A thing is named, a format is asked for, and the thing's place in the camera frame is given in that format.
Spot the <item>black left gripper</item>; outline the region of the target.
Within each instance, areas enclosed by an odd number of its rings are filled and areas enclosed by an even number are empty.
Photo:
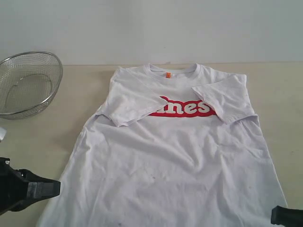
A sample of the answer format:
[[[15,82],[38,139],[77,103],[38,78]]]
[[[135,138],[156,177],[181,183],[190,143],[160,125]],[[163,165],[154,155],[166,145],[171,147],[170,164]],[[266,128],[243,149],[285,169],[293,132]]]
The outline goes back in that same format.
[[[30,199],[49,199],[60,194],[61,183],[37,176],[27,169],[13,169],[10,159],[0,159],[0,211],[18,212],[31,205]]]

